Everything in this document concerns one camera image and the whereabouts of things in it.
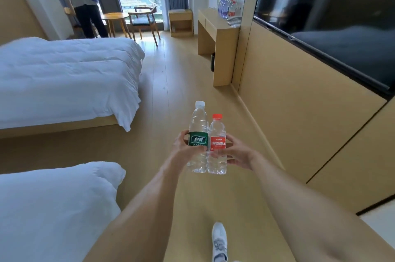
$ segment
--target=wooden round table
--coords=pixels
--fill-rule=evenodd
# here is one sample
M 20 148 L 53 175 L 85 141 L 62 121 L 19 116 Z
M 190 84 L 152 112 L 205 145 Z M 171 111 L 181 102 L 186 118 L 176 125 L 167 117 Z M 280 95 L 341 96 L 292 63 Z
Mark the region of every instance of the wooden round table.
M 129 38 L 131 38 L 128 26 L 126 25 L 126 21 L 125 21 L 125 18 L 127 18 L 127 17 L 129 17 L 129 14 L 127 14 L 126 12 L 110 12 L 108 14 L 103 14 L 101 16 L 102 20 L 106 20 L 106 24 L 108 27 L 108 32 L 109 32 L 110 37 L 111 37 L 111 25 L 112 25 L 113 37 L 115 37 L 114 21 L 119 20 L 119 22 L 121 23 L 122 31 L 125 34 L 125 37 L 126 38 L 128 37 L 126 35 L 126 30 L 127 30 L 128 34 L 129 34 Z

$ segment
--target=chair seat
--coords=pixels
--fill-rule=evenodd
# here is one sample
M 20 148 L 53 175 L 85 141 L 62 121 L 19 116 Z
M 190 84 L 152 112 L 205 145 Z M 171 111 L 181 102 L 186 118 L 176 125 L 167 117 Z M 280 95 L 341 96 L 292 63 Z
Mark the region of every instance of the chair seat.
M 149 16 L 149 20 L 151 24 L 154 23 L 154 18 L 151 15 Z M 134 20 L 131 21 L 131 23 L 136 26 L 143 26 L 143 25 L 149 26 L 148 18 L 144 16 L 139 16 L 138 18 L 135 18 Z

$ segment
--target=white bottle cap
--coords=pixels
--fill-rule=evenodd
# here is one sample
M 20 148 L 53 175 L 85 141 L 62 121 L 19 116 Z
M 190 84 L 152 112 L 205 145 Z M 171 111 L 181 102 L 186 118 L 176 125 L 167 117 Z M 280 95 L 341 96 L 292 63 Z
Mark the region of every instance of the white bottle cap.
M 204 107 L 204 105 L 205 105 L 204 101 L 196 101 L 196 103 L 195 103 L 195 107 L 196 107 L 196 108 L 198 108 L 198 107 Z

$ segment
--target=white sneaker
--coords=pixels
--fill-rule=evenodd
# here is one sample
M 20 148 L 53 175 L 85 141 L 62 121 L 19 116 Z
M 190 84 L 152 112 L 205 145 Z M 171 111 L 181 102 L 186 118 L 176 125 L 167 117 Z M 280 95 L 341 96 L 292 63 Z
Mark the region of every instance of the white sneaker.
M 228 247 L 228 239 L 226 238 L 226 231 L 224 225 L 222 223 L 215 223 L 213 226 L 213 231 L 211 232 L 211 238 L 213 239 L 213 259 L 212 262 L 215 262 L 215 258 L 218 256 L 222 256 L 222 260 L 228 260 L 227 247 Z

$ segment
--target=bottle label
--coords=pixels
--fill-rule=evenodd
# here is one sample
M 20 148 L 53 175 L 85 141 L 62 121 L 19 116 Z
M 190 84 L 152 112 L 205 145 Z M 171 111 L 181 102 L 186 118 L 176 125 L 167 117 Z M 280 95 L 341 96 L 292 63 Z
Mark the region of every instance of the bottle label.
M 205 132 L 189 132 L 188 145 L 205 145 L 207 147 L 209 135 Z
M 210 151 L 226 149 L 226 137 L 214 137 L 210 139 Z

